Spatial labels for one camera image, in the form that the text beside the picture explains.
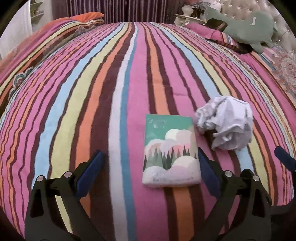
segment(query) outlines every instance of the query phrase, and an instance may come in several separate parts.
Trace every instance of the book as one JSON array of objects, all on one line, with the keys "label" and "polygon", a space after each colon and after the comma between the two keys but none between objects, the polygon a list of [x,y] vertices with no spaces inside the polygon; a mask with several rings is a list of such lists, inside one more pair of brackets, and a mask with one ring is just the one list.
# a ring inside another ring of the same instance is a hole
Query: book
[{"label": "book", "polygon": [[150,187],[200,183],[200,163],[191,117],[146,115],[142,183]]}]

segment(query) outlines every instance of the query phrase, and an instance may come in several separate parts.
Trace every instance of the tufted headboard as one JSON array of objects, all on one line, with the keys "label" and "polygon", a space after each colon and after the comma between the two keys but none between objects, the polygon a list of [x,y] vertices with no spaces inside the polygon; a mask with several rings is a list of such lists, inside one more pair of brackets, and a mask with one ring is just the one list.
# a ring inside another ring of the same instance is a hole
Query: tufted headboard
[{"label": "tufted headboard", "polygon": [[221,3],[221,13],[234,19],[244,20],[250,13],[263,11],[271,16],[276,24],[273,42],[282,46],[296,62],[296,38],[278,10],[267,0],[215,0]]}]

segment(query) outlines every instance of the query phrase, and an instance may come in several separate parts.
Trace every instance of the patterned blanket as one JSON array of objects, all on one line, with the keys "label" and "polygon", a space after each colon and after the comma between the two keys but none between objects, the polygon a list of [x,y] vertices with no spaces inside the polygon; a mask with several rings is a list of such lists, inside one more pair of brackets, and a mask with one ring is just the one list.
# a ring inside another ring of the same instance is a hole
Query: patterned blanket
[{"label": "patterned blanket", "polygon": [[[74,24],[61,23],[27,49],[24,61],[32,62],[36,49]],[[210,136],[196,133],[197,145],[224,170],[239,175],[251,169],[273,204],[290,201],[291,174],[273,150],[280,145],[295,156],[296,110],[268,69],[257,72],[232,50],[174,25],[113,23],[81,33],[52,48],[36,65],[13,58],[16,64],[6,68],[0,82],[1,93],[6,91],[1,95],[0,206],[19,233],[24,234],[36,177],[60,177],[99,149],[107,156],[105,165],[81,203],[104,238],[189,241],[216,199],[204,183],[159,189],[142,185],[145,115],[194,116],[218,95],[250,103],[252,141],[240,151],[211,150]],[[19,74],[22,81],[13,83]],[[223,231],[237,205],[238,199]]]}]

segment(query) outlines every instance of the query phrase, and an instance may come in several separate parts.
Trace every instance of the crumpled tissue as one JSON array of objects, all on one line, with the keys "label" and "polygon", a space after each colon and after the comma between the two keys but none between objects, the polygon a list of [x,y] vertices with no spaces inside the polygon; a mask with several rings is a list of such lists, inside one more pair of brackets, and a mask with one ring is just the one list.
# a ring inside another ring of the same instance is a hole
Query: crumpled tissue
[{"label": "crumpled tissue", "polygon": [[195,112],[195,123],[203,134],[216,130],[212,148],[242,149],[251,142],[253,114],[250,104],[232,96],[217,96]]}]

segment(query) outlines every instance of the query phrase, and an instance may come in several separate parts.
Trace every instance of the green stuffed animal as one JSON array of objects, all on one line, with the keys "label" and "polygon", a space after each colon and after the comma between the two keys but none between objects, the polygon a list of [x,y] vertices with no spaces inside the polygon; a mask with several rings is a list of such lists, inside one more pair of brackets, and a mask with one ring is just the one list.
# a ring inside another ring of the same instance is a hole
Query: green stuffed animal
[{"label": "green stuffed animal", "polygon": [[249,44],[258,52],[263,53],[262,43],[266,43],[272,48],[271,37],[276,30],[273,20],[265,13],[259,11],[250,14],[244,21],[225,16],[221,12],[208,7],[205,11],[205,17],[208,21],[211,18],[222,20],[228,25],[223,31],[239,43]]}]

